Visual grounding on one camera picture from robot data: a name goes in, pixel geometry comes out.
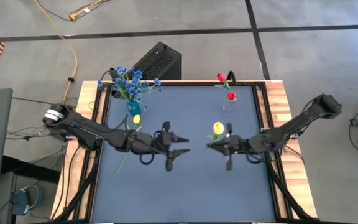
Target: red flower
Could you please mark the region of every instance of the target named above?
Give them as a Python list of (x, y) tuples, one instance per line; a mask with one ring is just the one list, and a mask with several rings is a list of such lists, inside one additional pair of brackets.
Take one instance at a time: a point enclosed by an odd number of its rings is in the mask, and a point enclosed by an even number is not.
[(223, 73), (218, 73), (216, 76), (217, 76), (219, 81), (221, 81), (221, 82), (226, 81), (226, 76)]
[(234, 93), (233, 91), (231, 91), (227, 94), (228, 100), (234, 100), (235, 98), (236, 98), (236, 93)]

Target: glass vase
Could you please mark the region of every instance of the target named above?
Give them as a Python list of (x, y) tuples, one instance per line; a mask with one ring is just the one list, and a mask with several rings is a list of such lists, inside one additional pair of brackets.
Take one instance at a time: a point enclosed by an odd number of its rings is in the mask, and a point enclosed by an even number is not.
[(130, 115), (135, 116), (142, 112), (140, 109), (139, 103), (136, 101), (127, 102), (127, 109)]
[(236, 105), (236, 101), (237, 101), (237, 97), (234, 100), (229, 100), (225, 98), (223, 101), (223, 110), (227, 112), (232, 111)]

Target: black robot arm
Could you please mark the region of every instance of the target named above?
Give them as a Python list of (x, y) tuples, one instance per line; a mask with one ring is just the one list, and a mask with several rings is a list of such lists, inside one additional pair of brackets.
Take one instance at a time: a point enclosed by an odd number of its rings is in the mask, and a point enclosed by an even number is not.
[[(78, 139), (78, 144), (89, 150), (100, 148), (103, 140), (119, 152), (131, 152), (139, 155), (140, 162), (143, 165), (149, 165), (154, 160), (154, 155), (165, 155), (166, 171), (173, 168), (173, 160), (190, 149), (170, 150), (172, 143), (188, 142), (188, 139), (181, 138), (170, 130), (170, 123), (164, 122), (162, 129), (156, 131), (154, 135), (135, 130), (118, 129), (122, 124), (126, 125), (126, 118), (122, 123), (114, 128), (108, 128), (98, 124), (90, 119), (84, 118), (79, 113), (73, 111), (68, 105), (52, 105), (43, 118), (45, 127), (50, 129), (62, 129)], [(148, 162), (142, 160), (143, 155), (152, 155)]]
[(227, 124), (227, 134), (223, 139), (207, 146), (228, 157), (227, 169), (230, 170), (232, 167), (231, 155), (255, 155), (282, 149), (291, 135), (302, 135), (303, 131), (313, 121), (319, 118), (333, 119), (341, 113), (342, 106), (331, 95), (321, 94), (310, 101), (309, 104), (309, 107), (289, 122), (280, 127), (262, 131), (249, 139), (232, 135), (232, 124)]

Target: blue flower bouquet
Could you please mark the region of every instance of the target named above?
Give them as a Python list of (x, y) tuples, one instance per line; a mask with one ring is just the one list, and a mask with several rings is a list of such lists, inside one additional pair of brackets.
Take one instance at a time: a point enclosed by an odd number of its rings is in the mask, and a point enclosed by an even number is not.
[[(134, 68), (127, 70), (126, 67), (121, 66), (117, 66), (112, 74), (113, 92), (117, 98), (127, 101), (126, 106), (132, 116), (141, 114), (140, 104), (144, 106), (144, 111), (147, 111), (147, 106), (142, 102), (142, 95), (156, 91), (153, 88), (161, 85), (161, 81), (158, 78), (154, 80), (153, 85), (150, 85), (145, 80), (141, 80), (142, 76), (143, 73), (140, 70), (134, 71)], [(98, 80), (98, 85), (103, 85), (101, 80)]]

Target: yellow flower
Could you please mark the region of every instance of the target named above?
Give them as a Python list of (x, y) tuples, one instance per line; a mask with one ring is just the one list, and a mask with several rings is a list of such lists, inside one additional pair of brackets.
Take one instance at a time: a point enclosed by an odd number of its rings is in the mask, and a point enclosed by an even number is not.
[(220, 122), (214, 123), (214, 134), (220, 135), (224, 131), (224, 126)]
[(134, 116), (134, 123), (135, 123), (135, 124), (139, 124), (139, 123), (140, 123), (140, 115), (139, 115), (139, 114), (137, 114), (137, 115)]

